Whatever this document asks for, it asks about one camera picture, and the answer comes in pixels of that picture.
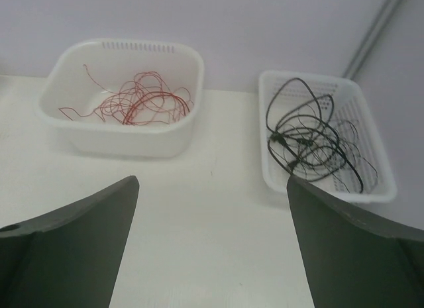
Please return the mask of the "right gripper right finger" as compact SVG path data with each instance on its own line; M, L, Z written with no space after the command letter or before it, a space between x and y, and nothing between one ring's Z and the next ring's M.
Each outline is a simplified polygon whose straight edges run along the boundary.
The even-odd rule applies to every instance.
M315 307L422 307L423 231L291 176L288 201Z

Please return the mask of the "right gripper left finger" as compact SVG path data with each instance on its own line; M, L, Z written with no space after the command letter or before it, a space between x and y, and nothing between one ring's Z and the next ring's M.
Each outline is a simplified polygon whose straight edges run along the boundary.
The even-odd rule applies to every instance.
M1 228L2 307L108 307L139 193L136 176Z

